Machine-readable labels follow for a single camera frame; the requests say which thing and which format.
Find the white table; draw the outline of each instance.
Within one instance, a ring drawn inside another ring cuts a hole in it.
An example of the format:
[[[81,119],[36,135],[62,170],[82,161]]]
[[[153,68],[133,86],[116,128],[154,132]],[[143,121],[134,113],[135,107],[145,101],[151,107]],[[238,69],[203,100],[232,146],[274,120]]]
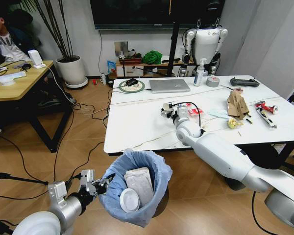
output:
[[[253,79],[253,77],[235,76],[237,79]],[[219,76],[220,84],[234,88],[230,84],[233,76]],[[143,78],[145,88],[150,88],[149,81],[167,78]],[[204,111],[201,115],[201,126],[207,133],[216,133],[220,137],[235,145],[288,143],[284,154],[294,148],[294,106],[277,93],[260,83],[258,87],[243,87],[242,96],[249,108],[253,124],[247,121],[239,129],[230,129],[226,119],[216,118],[207,114],[208,110],[227,110],[227,98],[231,90],[222,86],[211,88],[205,85],[206,78],[202,79],[199,87],[193,85],[194,77],[185,77],[191,88],[186,93],[153,94],[145,90],[139,93],[122,94],[113,92],[109,121],[104,143],[104,151],[109,155],[116,155],[127,148],[133,150],[168,151],[190,149],[182,145],[176,137],[176,129],[171,119],[160,115],[163,103],[171,101],[190,101]],[[117,79],[114,87],[118,87],[125,79]],[[266,105],[277,105],[279,113],[267,115],[277,124],[277,129],[270,128],[255,110],[255,103],[261,100]],[[198,122],[198,116],[192,117]]]

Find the green bag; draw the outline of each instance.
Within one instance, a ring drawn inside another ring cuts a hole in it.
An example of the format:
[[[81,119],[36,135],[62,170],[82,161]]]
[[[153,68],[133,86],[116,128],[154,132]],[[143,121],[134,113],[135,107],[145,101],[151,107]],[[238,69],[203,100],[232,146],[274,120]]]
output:
[[[161,61],[160,61],[161,57],[162,57],[161,53],[159,53],[155,50],[152,50],[143,56],[142,62],[145,64],[149,64],[149,65],[151,65],[151,64],[159,65],[161,63]]]

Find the remote controller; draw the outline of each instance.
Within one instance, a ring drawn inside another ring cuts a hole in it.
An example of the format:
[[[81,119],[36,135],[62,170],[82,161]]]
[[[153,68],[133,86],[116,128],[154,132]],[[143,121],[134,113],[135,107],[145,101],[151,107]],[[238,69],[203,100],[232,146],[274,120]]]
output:
[[[232,86],[251,86],[251,87],[258,87],[259,82],[257,82],[255,79],[236,79],[232,78],[230,80]]]

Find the tripod stand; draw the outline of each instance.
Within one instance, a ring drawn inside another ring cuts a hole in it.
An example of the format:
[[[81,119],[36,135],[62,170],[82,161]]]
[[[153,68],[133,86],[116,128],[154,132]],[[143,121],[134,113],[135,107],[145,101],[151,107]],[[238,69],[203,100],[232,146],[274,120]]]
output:
[[[41,180],[31,180],[31,179],[25,179],[25,178],[19,178],[19,177],[14,177],[11,176],[8,173],[0,173],[0,180],[18,180],[18,181],[25,181],[25,182],[32,182],[32,183],[38,183],[38,184],[43,184],[43,185],[48,185],[48,181],[41,181]]]

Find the white wall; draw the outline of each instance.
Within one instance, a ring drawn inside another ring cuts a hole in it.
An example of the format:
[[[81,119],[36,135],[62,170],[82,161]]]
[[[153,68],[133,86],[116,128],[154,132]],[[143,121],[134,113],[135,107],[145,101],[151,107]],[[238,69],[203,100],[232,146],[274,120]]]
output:
[[[221,49],[222,63],[218,70],[219,75],[229,75],[231,72],[258,3],[259,0],[225,1],[220,23],[229,30],[229,35]],[[95,30],[89,0],[65,0],[64,7],[74,53],[83,58],[87,75],[99,75],[100,36]],[[52,60],[59,58],[61,54],[38,13],[34,13],[33,24],[36,34],[43,43],[39,48],[43,57]],[[176,57],[181,57],[183,54],[182,32],[178,39]],[[103,45],[101,71],[107,71],[107,60],[116,60],[114,53],[116,41],[128,41],[129,48],[134,48],[142,55],[150,50],[157,50],[164,55],[169,55],[170,52],[171,30],[102,30],[101,34]]]
[[[233,74],[255,76],[284,98],[294,91],[294,0],[262,0]]]

